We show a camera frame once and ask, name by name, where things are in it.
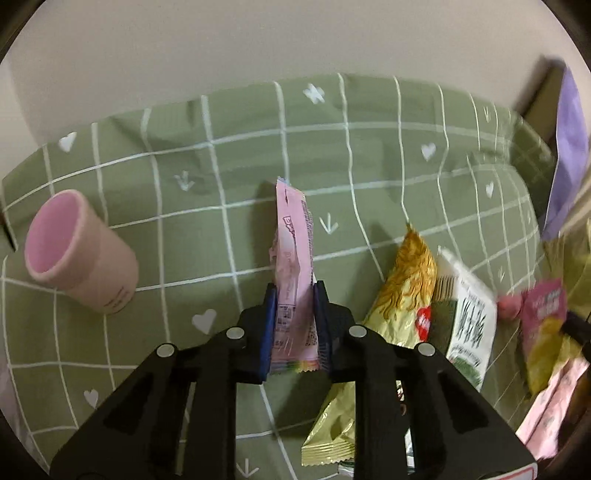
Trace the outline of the pink caterpillar toy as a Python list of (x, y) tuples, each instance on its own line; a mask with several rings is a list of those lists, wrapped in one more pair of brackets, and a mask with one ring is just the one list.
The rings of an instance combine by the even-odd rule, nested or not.
[(523, 307), (521, 294), (507, 294), (497, 299), (497, 317), (500, 321), (513, 321), (517, 319)]

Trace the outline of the orange chip bag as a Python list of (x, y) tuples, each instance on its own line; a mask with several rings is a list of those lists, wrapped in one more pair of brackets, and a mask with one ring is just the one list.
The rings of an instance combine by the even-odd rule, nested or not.
[(544, 280), (522, 295), (519, 314), (527, 383), (532, 395), (545, 390), (551, 377), (582, 347), (561, 328), (567, 318), (567, 295), (560, 279)]

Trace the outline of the yellow trash bag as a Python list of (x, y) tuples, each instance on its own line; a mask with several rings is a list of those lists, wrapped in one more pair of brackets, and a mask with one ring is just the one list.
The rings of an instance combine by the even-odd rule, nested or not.
[(590, 220), (544, 243), (551, 275), (560, 278), (568, 309), (589, 321), (591, 302)]

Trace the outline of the pink cylindrical cup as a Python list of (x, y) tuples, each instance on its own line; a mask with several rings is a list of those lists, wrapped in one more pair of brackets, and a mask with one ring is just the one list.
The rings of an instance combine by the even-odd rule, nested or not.
[(24, 260), (35, 281), (102, 314), (124, 308), (139, 278), (133, 250), (73, 189), (52, 196), (34, 216)]

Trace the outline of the pink cartoon snack packet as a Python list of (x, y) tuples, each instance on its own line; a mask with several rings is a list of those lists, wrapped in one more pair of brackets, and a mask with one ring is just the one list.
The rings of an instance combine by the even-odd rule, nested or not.
[(318, 369), (314, 317), (314, 222), (304, 193), (276, 180), (276, 236), (270, 248), (277, 290), (270, 370)]

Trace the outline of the white green milk bag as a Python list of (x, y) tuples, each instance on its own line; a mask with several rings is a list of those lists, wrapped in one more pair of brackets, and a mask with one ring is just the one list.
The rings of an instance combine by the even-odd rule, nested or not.
[(497, 308), (488, 288), (447, 250), (428, 342), (395, 346), (348, 323), (334, 381), (356, 388), (356, 479), (492, 479), (513, 467), (514, 435), (480, 387)]

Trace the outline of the yellow noodle snack packet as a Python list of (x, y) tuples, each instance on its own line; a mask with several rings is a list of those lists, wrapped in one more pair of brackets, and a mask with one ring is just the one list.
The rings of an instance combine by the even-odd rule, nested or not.
[[(363, 326), (389, 343), (413, 348), (428, 339), (431, 303), (438, 267), (417, 230), (407, 227), (394, 267), (378, 293)], [(355, 457), (356, 386), (332, 385), (311, 432), (301, 446), (301, 464), (318, 466)]]

